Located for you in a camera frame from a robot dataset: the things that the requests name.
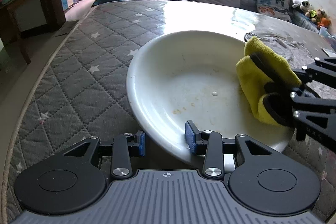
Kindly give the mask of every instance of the white basin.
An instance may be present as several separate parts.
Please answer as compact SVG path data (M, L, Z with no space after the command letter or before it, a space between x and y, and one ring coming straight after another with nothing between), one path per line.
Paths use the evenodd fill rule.
M185 142L187 120L199 130L225 138L244 133L283 151L293 130L253 117L236 75L235 64L243 56L244 42L213 32L176 32L151 40L127 72L127 97L137 121L164 150L197 167L203 158L192 155ZM226 171L232 171L232 157L224 160Z

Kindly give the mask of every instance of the black round motor housing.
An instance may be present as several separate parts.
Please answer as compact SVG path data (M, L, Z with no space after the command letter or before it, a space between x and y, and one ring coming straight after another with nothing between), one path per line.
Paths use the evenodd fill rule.
M248 137L236 136L238 161L228 187L248 208L262 214L291 215L310 209L320 180L308 167Z
M92 162L100 140L86 139L24 170L14 193L24 209L39 214L76 212L95 202L106 188L103 173Z

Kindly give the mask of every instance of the gray ribbed plate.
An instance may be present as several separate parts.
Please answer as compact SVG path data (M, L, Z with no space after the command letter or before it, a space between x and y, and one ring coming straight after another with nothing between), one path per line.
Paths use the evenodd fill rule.
M321 224L311 212L269 217L244 208L220 181L201 178L196 170L139 170L111 184L106 195L78 213L42 216L25 211L14 224Z

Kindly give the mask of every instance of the orange butterfly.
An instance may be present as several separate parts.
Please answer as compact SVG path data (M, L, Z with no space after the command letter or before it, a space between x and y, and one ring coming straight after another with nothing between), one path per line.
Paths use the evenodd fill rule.
M266 6L259 6L259 10L263 13L266 14L267 12L269 12L272 15L275 15L273 9L271 7L266 7Z

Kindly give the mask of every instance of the gray quilted tablecloth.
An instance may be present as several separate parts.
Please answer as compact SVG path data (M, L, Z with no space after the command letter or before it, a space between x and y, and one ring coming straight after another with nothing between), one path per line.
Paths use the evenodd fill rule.
M178 30L216 31L240 40L253 30L271 30L291 41L301 39L316 54L327 47L308 30L230 7L163 0L99 5L46 67L13 133L2 183L3 223L21 212L13 184L22 170L88 136L107 140L139 129L126 97L127 67L145 43ZM292 140L285 152L320 176L322 193L314 211L325 220L336 208L335 155L309 138Z

